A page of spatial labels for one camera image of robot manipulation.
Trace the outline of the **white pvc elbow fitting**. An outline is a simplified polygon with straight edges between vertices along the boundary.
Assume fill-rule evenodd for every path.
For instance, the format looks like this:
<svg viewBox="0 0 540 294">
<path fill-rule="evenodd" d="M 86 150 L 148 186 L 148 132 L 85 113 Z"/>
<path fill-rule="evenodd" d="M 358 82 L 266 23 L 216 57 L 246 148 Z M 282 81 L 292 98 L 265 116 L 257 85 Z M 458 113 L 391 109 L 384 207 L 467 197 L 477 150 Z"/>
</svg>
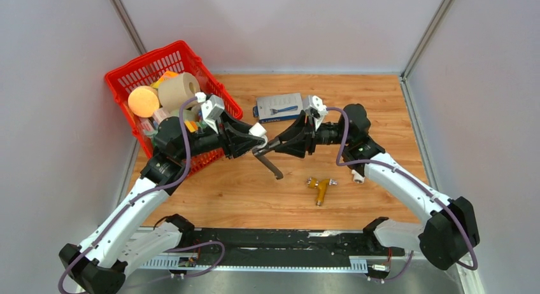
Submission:
<svg viewBox="0 0 540 294">
<path fill-rule="evenodd" d="M 251 128 L 249 129 L 249 134 L 255 137 L 260 137 L 264 140 L 264 142 L 260 145 L 257 145 L 255 149 L 264 148 L 268 144 L 268 137 L 266 136 L 266 133 L 267 130 L 259 122 L 256 122 L 253 126 L 251 126 Z"/>
<path fill-rule="evenodd" d="M 361 175 L 359 172 L 357 172 L 356 170 L 352 170 L 351 174 L 352 174 L 352 180 L 355 183 L 357 183 L 357 184 L 363 184 L 364 183 L 365 177 L 363 175 Z"/>
</svg>

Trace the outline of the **dark grey metal faucet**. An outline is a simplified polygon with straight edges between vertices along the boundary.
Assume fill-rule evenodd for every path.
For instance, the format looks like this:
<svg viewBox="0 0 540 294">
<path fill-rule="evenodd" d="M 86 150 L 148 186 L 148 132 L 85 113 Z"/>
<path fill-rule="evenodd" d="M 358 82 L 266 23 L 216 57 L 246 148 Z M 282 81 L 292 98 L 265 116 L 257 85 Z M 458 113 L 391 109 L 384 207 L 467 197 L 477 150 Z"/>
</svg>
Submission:
<svg viewBox="0 0 540 294">
<path fill-rule="evenodd" d="M 268 154 L 272 150 L 273 149 L 269 148 L 257 148 L 253 149 L 252 153 L 259 162 L 261 162 L 274 174 L 275 179 L 280 180 L 283 179 L 283 173 L 266 157 L 266 154 Z"/>
</svg>

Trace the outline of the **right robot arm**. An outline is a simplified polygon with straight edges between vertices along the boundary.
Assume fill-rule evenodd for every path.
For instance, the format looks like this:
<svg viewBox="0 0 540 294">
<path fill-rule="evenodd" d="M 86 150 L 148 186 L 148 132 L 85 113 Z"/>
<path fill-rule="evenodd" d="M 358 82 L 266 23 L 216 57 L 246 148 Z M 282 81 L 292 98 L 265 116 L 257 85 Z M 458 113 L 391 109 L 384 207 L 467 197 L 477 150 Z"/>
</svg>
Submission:
<svg viewBox="0 0 540 294">
<path fill-rule="evenodd" d="M 453 199 L 420 181 L 400 166 L 370 135 L 371 122 L 361 104 L 343 109 L 328 107 L 340 114 L 336 123 L 322 123 L 322 109 L 301 112 L 295 122 L 262 150 L 263 157 L 274 151 L 304 158 L 318 145 L 338 144 L 336 165 L 348 167 L 360 180 L 369 179 L 401 201 L 419 222 L 402 223 L 382 217 L 370 223 L 363 238 L 365 250 L 379 255 L 387 248 L 421 252 L 438 269 L 460 265 L 477 270 L 474 248 L 480 243 L 476 215 L 465 197 Z"/>
</svg>

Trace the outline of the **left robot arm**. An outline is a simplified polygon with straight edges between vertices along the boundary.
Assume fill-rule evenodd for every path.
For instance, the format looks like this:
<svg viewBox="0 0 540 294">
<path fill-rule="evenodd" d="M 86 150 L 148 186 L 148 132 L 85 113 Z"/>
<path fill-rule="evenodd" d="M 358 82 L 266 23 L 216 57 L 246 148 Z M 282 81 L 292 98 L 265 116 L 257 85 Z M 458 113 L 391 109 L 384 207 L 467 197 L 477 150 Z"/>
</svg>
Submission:
<svg viewBox="0 0 540 294">
<path fill-rule="evenodd" d="M 187 252 L 195 243 L 193 226 L 182 216 L 166 218 L 149 234 L 131 240 L 150 215 L 184 182 L 195 155 L 223 149 L 230 158 L 264 147 L 266 129 L 232 118 L 223 111 L 208 114 L 201 129 L 192 132 L 181 116 L 161 121 L 154 156 L 133 188 L 106 220 L 79 244 L 66 244 L 59 252 L 64 272 L 57 283 L 66 293 L 70 278 L 84 293 L 118 293 L 126 279 L 160 253 Z"/>
</svg>

